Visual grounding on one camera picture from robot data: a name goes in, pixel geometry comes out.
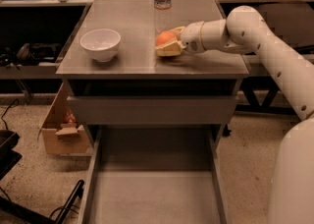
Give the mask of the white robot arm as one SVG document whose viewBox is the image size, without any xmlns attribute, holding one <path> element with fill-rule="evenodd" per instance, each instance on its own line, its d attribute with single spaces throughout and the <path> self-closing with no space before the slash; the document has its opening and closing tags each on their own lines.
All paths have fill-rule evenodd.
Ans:
<svg viewBox="0 0 314 224">
<path fill-rule="evenodd" d="M 208 50 L 255 53 L 300 119 L 279 146 L 267 224 L 314 224 L 314 65 L 249 6 L 234 8 L 223 20 L 163 31 L 155 50 L 160 57 Z"/>
</svg>

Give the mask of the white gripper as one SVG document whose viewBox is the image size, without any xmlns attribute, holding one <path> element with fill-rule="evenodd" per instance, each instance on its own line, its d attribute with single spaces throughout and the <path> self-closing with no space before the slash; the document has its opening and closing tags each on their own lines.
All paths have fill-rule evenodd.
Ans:
<svg viewBox="0 0 314 224">
<path fill-rule="evenodd" d="M 181 55 L 184 50 L 188 53 L 203 53 L 205 51 L 201 37 L 203 25 L 204 22 L 196 22 L 186 27 L 171 28 L 176 38 L 157 45 L 156 54 L 160 57 L 173 57 Z"/>
</svg>

